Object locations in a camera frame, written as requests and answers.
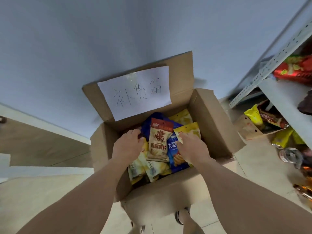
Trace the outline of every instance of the yellow snack bag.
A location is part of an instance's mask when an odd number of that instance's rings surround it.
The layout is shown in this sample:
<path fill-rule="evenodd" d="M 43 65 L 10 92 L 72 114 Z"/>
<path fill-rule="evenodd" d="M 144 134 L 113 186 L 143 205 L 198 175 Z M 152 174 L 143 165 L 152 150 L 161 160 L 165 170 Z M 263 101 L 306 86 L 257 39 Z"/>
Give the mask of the yellow snack bag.
<path fill-rule="evenodd" d="M 276 133 L 275 138 L 272 140 L 272 145 L 278 149 L 284 149 L 287 147 L 288 140 L 291 134 L 294 132 L 292 127 L 288 127 Z"/>
<path fill-rule="evenodd" d="M 146 142 L 146 139 L 144 140 L 145 141 L 142 147 L 142 151 L 138 156 L 138 160 L 143 165 L 150 182 L 156 181 L 159 177 L 159 174 L 163 176 L 171 174 L 171 169 L 167 163 L 146 160 L 149 153 L 149 143 Z"/>
<path fill-rule="evenodd" d="M 256 125 L 256 127 L 258 127 L 259 129 L 263 127 L 263 120 L 258 110 L 258 104 L 255 104 L 252 108 L 245 111 L 244 114 L 250 118 L 250 120 Z"/>
<path fill-rule="evenodd" d="M 300 135 L 298 135 L 298 133 L 294 130 L 294 132 L 291 134 L 294 142 L 296 144 L 305 144 L 305 142 L 303 141 L 303 139 L 300 137 Z"/>
<path fill-rule="evenodd" d="M 175 122 L 180 123 L 181 125 L 187 125 L 193 123 L 193 119 L 188 112 L 187 109 L 184 109 L 183 111 L 179 112 L 178 114 L 169 117 L 170 120 L 173 120 Z"/>
<path fill-rule="evenodd" d="M 145 169 L 142 163 L 136 159 L 128 166 L 128 173 L 131 184 L 133 185 L 143 178 L 145 175 Z"/>
<path fill-rule="evenodd" d="M 193 134 L 195 134 L 195 135 L 197 135 L 199 138 L 201 138 L 201 136 L 200 136 L 200 131 L 199 131 L 199 127 L 198 127 L 197 122 L 193 122 L 193 123 L 191 123 L 191 124 L 178 127 L 177 129 L 174 129 L 174 132 L 175 132 L 175 134 L 176 134 L 176 136 L 177 136 L 178 141 L 180 141 L 181 143 L 183 143 L 181 137 L 179 136 L 179 134 L 180 134 L 181 132 L 185 132 L 185 133 L 193 132 Z"/>

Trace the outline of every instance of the forearm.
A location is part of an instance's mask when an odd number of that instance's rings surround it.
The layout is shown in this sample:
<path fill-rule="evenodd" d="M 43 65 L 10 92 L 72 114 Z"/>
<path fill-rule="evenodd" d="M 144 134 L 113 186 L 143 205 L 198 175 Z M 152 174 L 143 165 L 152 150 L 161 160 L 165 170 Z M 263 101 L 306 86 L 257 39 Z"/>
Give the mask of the forearm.
<path fill-rule="evenodd" d="M 311 214 L 293 202 L 237 175 L 209 156 L 194 166 L 203 176 L 228 234 L 310 231 Z"/>
<path fill-rule="evenodd" d="M 125 165 L 111 159 L 103 169 L 37 214 L 18 234 L 100 233 L 125 169 Z"/>

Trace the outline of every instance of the person's left hand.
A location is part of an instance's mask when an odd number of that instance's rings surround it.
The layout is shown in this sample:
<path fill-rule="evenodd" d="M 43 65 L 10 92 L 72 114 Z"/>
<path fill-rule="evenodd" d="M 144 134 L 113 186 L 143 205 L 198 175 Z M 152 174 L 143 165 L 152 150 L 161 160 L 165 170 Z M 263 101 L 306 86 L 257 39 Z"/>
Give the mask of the person's left hand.
<path fill-rule="evenodd" d="M 124 163 L 127 166 L 137 159 L 144 144 L 143 137 L 138 139 L 139 134 L 140 130 L 138 129 L 129 130 L 118 140 L 116 140 L 112 158 Z"/>

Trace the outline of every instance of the hand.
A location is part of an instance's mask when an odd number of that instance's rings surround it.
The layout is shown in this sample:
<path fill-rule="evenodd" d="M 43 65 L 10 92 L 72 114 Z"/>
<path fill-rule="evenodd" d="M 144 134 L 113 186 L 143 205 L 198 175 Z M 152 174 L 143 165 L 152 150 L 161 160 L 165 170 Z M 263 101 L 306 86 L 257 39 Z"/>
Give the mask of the hand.
<path fill-rule="evenodd" d="M 196 164 L 198 161 L 210 158 L 207 145 L 193 133 L 180 133 L 183 144 L 176 141 L 177 149 L 183 159 L 191 164 Z"/>
<path fill-rule="evenodd" d="M 113 148 L 113 159 L 125 166 L 137 159 L 144 144 L 144 138 L 138 139 L 139 134 L 140 130 L 138 129 L 129 130 L 116 140 Z"/>

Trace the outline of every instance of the person's left arm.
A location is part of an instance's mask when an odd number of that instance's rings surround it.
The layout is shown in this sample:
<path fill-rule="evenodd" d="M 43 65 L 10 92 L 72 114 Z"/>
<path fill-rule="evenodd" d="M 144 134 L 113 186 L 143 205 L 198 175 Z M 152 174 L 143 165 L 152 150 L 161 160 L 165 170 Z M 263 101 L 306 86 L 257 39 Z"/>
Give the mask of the person's left arm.
<path fill-rule="evenodd" d="M 141 152 L 139 133 L 130 130 L 120 137 L 105 167 L 38 213 L 17 234 L 99 234 L 110 214 L 119 179 Z"/>

